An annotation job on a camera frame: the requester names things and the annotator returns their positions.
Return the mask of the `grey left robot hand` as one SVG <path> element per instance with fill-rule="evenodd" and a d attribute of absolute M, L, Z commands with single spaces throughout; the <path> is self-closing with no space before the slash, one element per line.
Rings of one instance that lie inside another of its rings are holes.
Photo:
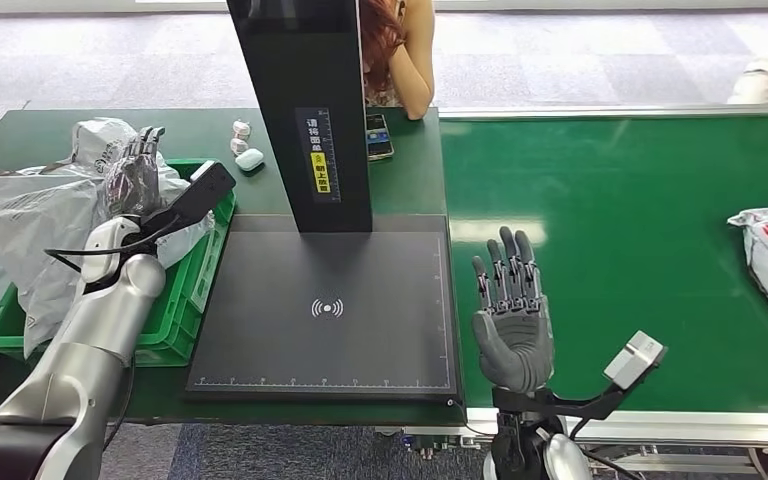
<path fill-rule="evenodd" d="M 146 216 L 161 205 L 158 146 L 164 127 L 144 127 L 129 141 L 104 180 L 104 200 L 109 217 Z"/>

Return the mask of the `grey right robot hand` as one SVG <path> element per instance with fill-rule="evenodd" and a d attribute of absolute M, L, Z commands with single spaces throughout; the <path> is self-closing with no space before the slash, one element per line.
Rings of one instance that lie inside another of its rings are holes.
<path fill-rule="evenodd" d="M 480 308 L 471 325 L 483 375 L 495 386 L 528 394 L 554 372 L 554 340 L 548 298 L 529 238 L 499 229 L 486 242 L 490 264 L 475 256 Z"/>

